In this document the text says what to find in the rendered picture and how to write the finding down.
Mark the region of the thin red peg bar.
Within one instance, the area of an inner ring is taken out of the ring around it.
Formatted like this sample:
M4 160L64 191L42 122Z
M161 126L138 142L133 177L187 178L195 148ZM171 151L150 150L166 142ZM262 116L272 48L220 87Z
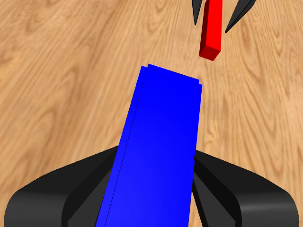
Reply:
M199 56L214 61L221 51L223 0L206 0Z

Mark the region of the blue hollow socket block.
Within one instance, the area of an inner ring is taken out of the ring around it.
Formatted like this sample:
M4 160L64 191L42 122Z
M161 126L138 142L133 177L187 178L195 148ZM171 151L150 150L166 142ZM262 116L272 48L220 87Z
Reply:
M95 227L188 227L202 85L139 73Z

